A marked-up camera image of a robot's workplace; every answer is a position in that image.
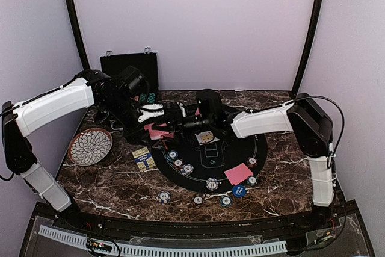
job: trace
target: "decorative plate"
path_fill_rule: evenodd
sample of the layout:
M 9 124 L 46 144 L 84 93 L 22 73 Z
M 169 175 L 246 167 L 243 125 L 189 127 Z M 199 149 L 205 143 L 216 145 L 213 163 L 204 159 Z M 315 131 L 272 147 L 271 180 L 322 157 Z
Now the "decorative plate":
M 71 142 L 69 158 L 79 166 L 90 166 L 107 156 L 112 147 L 112 136 L 105 129 L 86 129 Z

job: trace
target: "black frame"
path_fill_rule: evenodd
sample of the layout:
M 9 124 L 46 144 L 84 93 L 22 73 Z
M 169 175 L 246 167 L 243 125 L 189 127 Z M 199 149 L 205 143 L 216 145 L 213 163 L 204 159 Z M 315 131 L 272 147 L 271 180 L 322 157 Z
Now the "black frame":
M 74 0 L 66 0 L 68 15 L 70 17 L 73 37 L 75 38 L 76 47 L 82 62 L 83 69 L 90 69 L 90 63 L 88 62 L 87 53 L 85 51 L 82 34 L 80 31 L 78 16 L 76 15 L 76 8 Z
M 291 96 L 295 98 L 300 90 L 303 76 L 305 74 L 306 65 L 309 60 L 309 55 L 312 50 L 315 32 L 317 29 L 317 23 L 319 18 L 319 12 L 321 11 L 322 0 L 314 0 L 312 16 L 310 18 L 309 29 L 307 30 L 307 36 L 305 45 L 303 48 L 300 65 L 298 66 L 297 75 L 294 79 L 294 84 L 291 89 Z
M 82 39 L 80 27 L 79 27 L 78 17 L 76 15 L 74 0 L 66 0 L 66 3 L 67 3 L 68 15 L 71 21 L 73 36 L 75 38 L 76 46 L 78 48 L 78 52 L 79 52 L 80 59 L 82 61 L 83 68 L 90 69 L 90 63 L 88 62 L 87 53 L 85 51 L 85 47 L 84 47 L 84 43 L 83 43 L 83 39 Z M 293 87 L 289 92 L 292 98 L 295 98 L 297 96 L 302 83 L 303 76 L 305 74 L 307 62 L 309 60 L 309 55 L 312 50 L 313 40 L 314 40 L 316 28 L 317 28 L 319 12 L 321 11 L 321 4 L 322 4 L 322 0 L 314 0 L 312 15 L 310 17 L 309 29 L 307 31 L 307 36 L 306 36 L 306 41 L 305 41 L 302 56 L 301 56 L 301 61 L 298 66 L 297 75 L 295 76 Z
M 368 232 L 362 220 L 361 213 L 357 207 L 356 201 L 348 201 L 346 203 L 347 215 L 356 214 L 363 237 L 365 239 L 366 247 L 369 256 L 375 256 Z M 334 212 L 338 217 L 343 217 L 345 208 L 340 203 L 335 206 Z M 260 218 L 245 221 L 233 222 L 219 222 L 219 223 L 169 223 L 169 222 L 155 222 L 155 221 L 137 221 L 114 217 L 105 217 L 100 215 L 82 213 L 94 228 L 94 232 L 102 234 L 106 237 L 116 238 L 119 240 L 129 241 L 132 237 L 153 237 L 153 238 L 170 238 L 170 239 L 213 239 L 213 238 L 232 238 L 245 237 L 250 235 L 261 235 L 265 240 L 278 238 L 288 242 L 294 242 L 304 238 L 307 231 L 311 229 L 300 229 L 289 224 L 302 220 L 308 217 L 311 212 L 303 212 L 298 214 Z M 54 221 L 54 226 L 73 230 L 70 226 L 65 224 L 61 219 L 55 218 L 56 212 L 47 204 L 37 202 L 35 210 L 32 213 L 28 228 L 23 240 L 22 249 L 19 257 L 23 257 L 26 252 L 29 236 L 32 231 L 34 220 L 36 216 L 41 216 Z M 89 236 L 98 238 L 100 236 L 93 235 L 91 232 Z

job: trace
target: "white cable tray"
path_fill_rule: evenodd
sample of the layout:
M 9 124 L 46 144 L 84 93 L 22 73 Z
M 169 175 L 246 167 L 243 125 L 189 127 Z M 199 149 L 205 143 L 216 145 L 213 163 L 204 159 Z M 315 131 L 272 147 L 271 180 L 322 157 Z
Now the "white cable tray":
M 70 245 L 79 249 L 87 250 L 87 237 L 84 234 L 78 235 L 68 233 L 47 227 L 40 226 L 39 235 L 49 239 Z M 109 256 L 117 256 L 118 251 L 112 242 L 105 242 L 112 246 L 112 251 Z M 121 257 L 255 257 L 268 256 L 278 253 L 285 253 L 286 242 L 278 241 L 267 244 L 258 244 L 251 246 L 229 247 L 229 248 L 214 248 L 214 249 L 173 249 L 159 247 L 144 247 L 134 246 L 117 242 L 121 250 Z M 103 253 L 102 250 L 94 249 L 95 252 Z

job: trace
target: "wire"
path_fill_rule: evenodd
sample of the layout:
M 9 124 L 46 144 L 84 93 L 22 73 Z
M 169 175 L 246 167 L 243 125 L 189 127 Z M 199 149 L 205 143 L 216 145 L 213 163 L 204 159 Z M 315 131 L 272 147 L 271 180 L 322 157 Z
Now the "wire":
M 331 240 L 329 241 L 325 246 L 322 246 L 322 247 L 319 247 L 319 248 L 311 248 L 315 245 L 318 245 L 319 243 L 311 243 L 309 245 L 307 245 L 306 247 L 303 247 L 303 248 L 290 248 L 288 247 L 288 252 L 298 252 L 298 251 L 316 251 L 316 250 L 321 250 L 321 249 L 324 249 L 330 245 L 332 245 L 342 234 L 343 230 L 345 229 L 345 225 L 347 223 L 347 217 L 348 217 L 348 208 L 347 208 L 347 201 L 345 199 L 345 197 L 343 198 L 343 205 L 345 207 L 345 213 L 344 213 L 344 217 L 343 217 L 343 225 L 342 225 L 342 228 L 341 228 L 341 231 L 339 231 L 339 233 Z M 332 221 L 332 224 L 333 224 L 333 229 L 336 230 L 336 227 L 334 225 L 334 221 L 332 219 L 330 219 Z
M 331 102 L 331 103 L 332 103 L 332 104 L 339 110 L 339 112 L 340 112 L 340 114 L 341 114 L 341 118 L 342 118 L 341 132 L 340 132 L 340 134 L 339 134 L 339 136 L 338 136 L 336 145 L 335 145 L 335 147 L 333 148 L 333 153 L 331 153 L 331 154 L 329 155 L 329 158 L 328 158 L 328 165 L 327 165 L 327 168 L 330 169 L 330 168 L 332 167 L 332 162 L 334 162 L 334 156 L 335 156 L 335 154 L 336 154 L 336 151 L 337 151 L 338 146 L 339 146 L 339 144 L 340 144 L 340 142 L 341 142 L 341 139 L 342 139 L 343 132 L 344 132 L 344 130 L 345 130 L 345 115 L 343 114 L 342 108 L 341 108 L 341 107 L 340 107 L 334 100 L 329 99 L 329 98 L 327 98 L 327 97 L 325 97 L 325 96 L 305 96 L 305 97 L 303 97 L 303 98 L 294 99 L 294 100 L 292 100 L 292 101 L 289 101 L 289 102 L 286 103 L 286 105 L 290 105 L 290 104 L 293 104 L 293 103 L 299 102 L 299 101 L 304 101 L 304 100 L 306 100 L 306 99 L 323 99 L 323 100 L 325 100 L 325 101 Z
M 8 114 L 10 111 L 15 110 L 16 108 L 20 108 L 20 105 L 16 105 L 15 107 L 10 108 L 9 110 L 3 111 L 3 112 L 0 114 L 0 117 L 2 117 L 4 114 Z
M 65 83 L 65 84 L 63 85 L 63 87 L 67 87 L 67 86 L 70 85 L 75 79 L 76 79 L 76 77 L 72 78 L 69 82 Z M 32 98 L 32 99 L 28 99 L 27 101 L 23 102 L 23 103 L 21 104 L 21 106 L 27 105 L 27 104 L 29 104 L 30 102 L 36 101 L 37 99 L 40 99 L 40 98 L 42 98 L 43 96 L 46 96 L 46 95 L 48 95 L 48 94 L 50 94 L 50 93 L 54 93 L 55 91 L 58 91 L 58 90 L 61 90 L 61 87 L 54 88 L 53 90 L 49 90 L 49 91 L 47 91 L 47 92 L 45 92 L 45 93 L 42 93 L 42 94 L 40 94 L 40 95 L 38 95 L 38 96 L 35 96 L 35 97 Z M 10 108 L 10 109 L 8 109 L 8 110 L 6 110 L 6 111 L 3 111 L 3 112 L 0 114 L 0 117 L 2 117 L 4 114 L 7 114 L 7 113 L 9 113 L 10 111 L 13 111 L 13 110 L 15 110 L 15 109 L 17 109 L 17 108 L 20 108 L 20 105 L 16 105 L 15 107 L 12 107 L 12 108 Z
M 330 220 L 330 223 L 332 223 L 332 225 L 333 225 L 333 230 L 335 231 L 336 230 L 336 224 L 334 223 L 332 218 L 329 218 L 329 220 Z
M 91 224 L 89 224 L 89 222 L 85 222 L 84 224 L 87 225 L 88 228 L 90 228 L 90 230 L 92 231 L 92 227 L 91 227 Z
M 336 155 L 338 146 L 339 146 L 339 144 L 341 142 L 341 138 L 342 138 L 343 132 L 345 130 L 345 115 L 343 114 L 342 108 L 334 100 L 329 99 L 329 98 L 327 98 L 325 96 L 304 96 L 303 98 L 293 99 L 293 100 L 285 102 L 285 103 L 283 103 L 281 105 L 274 105 L 274 106 L 271 106 L 271 107 L 268 107 L 268 108 L 263 108 L 261 110 L 258 110 L 257 112 L 265 111 L 265 110 L 270 110 L 270 109 L 273 109 L 273 108 L 279 108 L 279 107 L 282 107 L 282 106 L 291 105 L 291 104 L 294 104 L 294 103 L 299 102 L 299 101 L 304 101 L 306 99 L 323 99 L 325 101 L 331 102 L 339 110 L 339 112 L 341 114 L 341 118 L 342 118 L 341 131 L 340 131 L 340 134 L 338 136 L 336 145 L 333 148 L 333 151 L 330 152 L 330 154 L 328 156 L 327 168 L 330 169 L 333 166 L 334 156 Z
M 12 172 L 12 175 L 9 178 L 5 178 L 0 175 L 0 179 L 2 179 L 4 182 L 9 182 L 10 180 L 13 179 L 13 176 L 14 176 L 14 172 Z
M 92 246 L 90 246 L 89 248 L 87 248 L 87 249 L 90 249 L 90 251 L 92 252 L 92 253 L 90 253 L 89 251 L 87 251 L 88 252 L 88 254 L 90 254 L 91 256 L 94 256 L 94 257 L 101 257 L 101 256 L 106 256 L 106 254 L 104 254 L 104 253 L 97 253 L 97 252 L 95 252 L 94 251 L 94 249 L 92 249 Z
M 76 231 L 80 231 L 80 232 L 83 232 L 85 234 L 87 234 L 87 237 L 88 237 L 88 234 L 94 234 L 96 236 L 99 236 L 103 239 L 107 239 L 109 242 L 112 242 L 114 243 L 116 249 L 118 250 L 118 255 L 117 257 L 120 257 L 120 254 L 121 254 L 121 250 L 120 250 L 120 247 L 119 245 L 115 242 L 115 240 L 113 240 L 111 237 L 108 237 L 108 236 L 105 236 L 103 234 L 100 234 L 100 233 L 96 233 L 96 232 L 93 232 L 93 231 L 89 231 L 89 230 L 85 230 L 85 229 L 81 229 L 81 228 L 78 228 L 78 227 L 75 227 L 74 225 L 71 225 L 70 223 L 68 223 L 62 216 L 60 216 L 60 214 L 57 214 L 57 216 L 60 218 L 60 220 L 62 220 L 63 222 L 65 222 L 66 225 L 70 226 L 71 228 L 74 228 Z

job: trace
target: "brown marble surface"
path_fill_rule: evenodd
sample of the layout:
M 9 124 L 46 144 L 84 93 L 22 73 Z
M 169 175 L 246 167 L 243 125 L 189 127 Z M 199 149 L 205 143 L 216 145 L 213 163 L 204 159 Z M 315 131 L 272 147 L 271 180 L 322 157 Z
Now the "brown marble surface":
M 237 108 L 263 108 L 289 99 L 285 92 L 221 91 L 223 103 Z M 194 91 L 163 91 L 162 101 L 191 104 Z M 113 146 L 101 162 L 80 167 L 66 158 L 58 181 L 74 196 L 82 211 L 93 214 L 149 221 L 238 221 L 288 215 L 310 210 L 312 183 L 310 169 L 291 133 L 267 134 L 268 158 L 259 174 L 257 187 L 249 188 L 242 199 L 234 198 L 230 208 L 222 208 L 220 196 L 204 195 L 204 205 L 192 205 L 195 192 L 169 181 L 158 169 L 139 172 L 131 152 L 141 146 L 127 144 L 120 131 L 93 122 L 92 108 L 80 131 L 101 127 L 112 132 Z M 156 201 L 161 190 L 171 193 L 171 204 Z

